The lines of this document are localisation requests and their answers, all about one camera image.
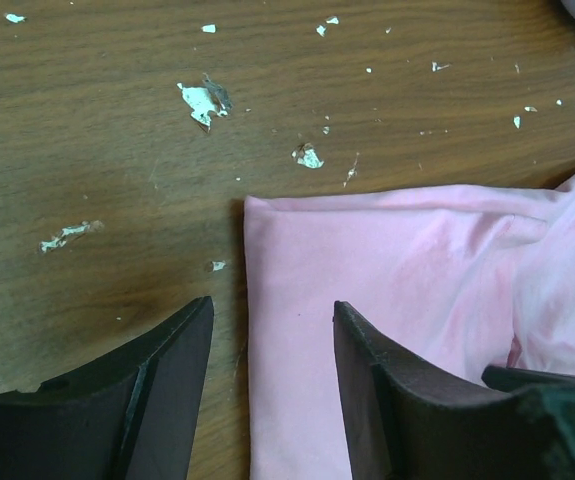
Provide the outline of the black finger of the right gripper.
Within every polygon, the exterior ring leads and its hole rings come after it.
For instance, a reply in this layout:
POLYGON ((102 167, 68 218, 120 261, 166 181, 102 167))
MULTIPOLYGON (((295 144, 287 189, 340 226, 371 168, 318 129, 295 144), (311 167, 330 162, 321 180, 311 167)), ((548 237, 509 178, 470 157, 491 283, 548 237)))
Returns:
POLYGON ((488 366, 483 374, 484 384, 494 390, 509 393, 534 385, 573 385, 574 375, 563 375, 518 368, 488 366))

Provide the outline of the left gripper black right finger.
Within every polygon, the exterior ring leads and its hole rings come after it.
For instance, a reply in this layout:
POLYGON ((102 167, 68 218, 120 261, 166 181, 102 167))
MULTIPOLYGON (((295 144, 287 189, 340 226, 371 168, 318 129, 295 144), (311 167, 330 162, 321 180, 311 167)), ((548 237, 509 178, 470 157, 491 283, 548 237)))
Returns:
POLYGON ((389 339, 346 302, 334 353, 356 479, 575 479, 575 386, 505 393, 389 339))

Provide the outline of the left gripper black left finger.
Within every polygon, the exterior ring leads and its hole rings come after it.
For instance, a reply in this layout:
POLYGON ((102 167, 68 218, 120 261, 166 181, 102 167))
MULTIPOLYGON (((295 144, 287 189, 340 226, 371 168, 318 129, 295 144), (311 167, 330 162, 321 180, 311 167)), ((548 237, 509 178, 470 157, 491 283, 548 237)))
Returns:
POLYGON ((128 343, 0 394, 0 479, 184 479, 214 324, 210 297, 128 343))

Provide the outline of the pink t-shirt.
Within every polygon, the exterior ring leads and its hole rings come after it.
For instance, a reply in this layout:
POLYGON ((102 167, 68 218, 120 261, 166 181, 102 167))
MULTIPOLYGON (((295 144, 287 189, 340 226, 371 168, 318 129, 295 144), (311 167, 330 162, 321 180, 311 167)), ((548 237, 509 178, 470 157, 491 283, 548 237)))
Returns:
POLYGON ((254 479, 347 479, 333 307, 434 365, 575 375, 575 175, 244 202, 254 479))

